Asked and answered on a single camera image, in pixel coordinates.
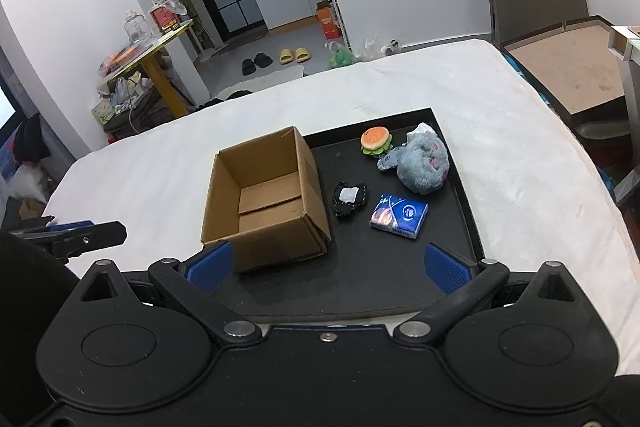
open cardboard box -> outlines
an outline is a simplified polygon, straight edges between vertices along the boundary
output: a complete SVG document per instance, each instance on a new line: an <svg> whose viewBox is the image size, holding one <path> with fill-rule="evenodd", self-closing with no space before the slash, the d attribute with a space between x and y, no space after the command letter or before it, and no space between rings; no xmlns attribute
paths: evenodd
<svg viewBox="0 0 640 427"><path fill-rule="evenodd" d="M318 170L295 127L216 155L202 242L219 239L231 243L236 272L326 253L331 233Z"/></svg>
<svg viewBox="0 0 640 427"><path fill-rule="evenodd" d="M561 23L502 44L527 79L570 128L588 121L624 120L626 103L610 24L601 17Z"/></svg>

hamburger toy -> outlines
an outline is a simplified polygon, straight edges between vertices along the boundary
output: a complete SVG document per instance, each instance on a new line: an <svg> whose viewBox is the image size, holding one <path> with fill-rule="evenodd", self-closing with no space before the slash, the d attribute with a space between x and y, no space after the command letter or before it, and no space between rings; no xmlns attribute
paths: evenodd
<svg viewBox="0 0 640 427"><path fill-rule="evenodd" d="M367 129L360 138L362 153L367 156L385 154L391 148L391 133L386 127Z"/></svg>

table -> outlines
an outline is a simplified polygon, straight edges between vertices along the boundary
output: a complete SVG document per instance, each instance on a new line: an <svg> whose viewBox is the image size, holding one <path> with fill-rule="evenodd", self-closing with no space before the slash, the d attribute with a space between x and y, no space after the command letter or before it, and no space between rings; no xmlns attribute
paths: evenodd
<svg viewBox="0 0 640 427"><path fill-rule="evenodd" d="M218 150L289 125L305 135L425 107L447 138L485 256L513 271L565 263L618 343L620 372L640 373L640 264L622 216L572 133L484 41L313 74L121 140L78 160L45 213L127 227L123 245L72 259L78 275L105 257L124 271L184 260L202 248Z"/></svg>
<svg viewBox="0 0 640 427"><path fill-rule="evenodd" d="M164 48L169 42L174 40L176 37L182 35L187 29L189 29L193 25L193 20L189 19L180 24L180 27L177 30L173 30L163 35L159 39L154 41L154 44L146 50L143 54L134 58L129 64L123 66L119 70L110 73L105 79L105 83L109 83L114 78L118 78L128 71L132 70L136 66L140 65L145 68L146 74L148 74L149 79L153 82L154 86L162 96L162 99L166 103L169 110L172 112L175 118L180 118L188 114L187 108L184 106L184 102L176 92L176 90L172 87L171 83L167 79L160 66L158 65L158 61L155 58L155 53L160 48Z"/></svg>

metal bolt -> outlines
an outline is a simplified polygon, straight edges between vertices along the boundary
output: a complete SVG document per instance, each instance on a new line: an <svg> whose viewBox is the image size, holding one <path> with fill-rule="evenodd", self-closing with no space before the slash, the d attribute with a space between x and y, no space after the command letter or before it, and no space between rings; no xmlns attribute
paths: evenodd
<svg viewBox="0 0 640 427"><path fill-rule="evenodd" d="M400 324L400 333L406 337L416 339L431 332L431 326L422 321L408 321Z"/></svg>
<svg viewBox="0 0 640 427"><path fill-rule="evenodd" d="M335 342L338 339L338 335L335 333L320 333L320 340L323 342Z"/></svg>
<svg viewBox="0 0 640 427"><path fill-rule="evenodd" d="M230 337L248 337L255 331L255 324L249 321L232 321L225 324L225 333Z"/></svg>

orange box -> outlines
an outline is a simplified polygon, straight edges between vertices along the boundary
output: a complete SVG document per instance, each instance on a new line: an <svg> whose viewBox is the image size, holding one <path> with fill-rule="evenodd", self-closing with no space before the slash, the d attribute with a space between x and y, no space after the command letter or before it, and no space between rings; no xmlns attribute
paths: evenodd
<svg viewBox="0 0 640 427"><path fill-rule="evenodd" d="M328 41L338 39L342 35L340 28L335 25L333 17L331 17L331 8L321 8L316 11L316 17L322 25L322 31Z"/></svg>

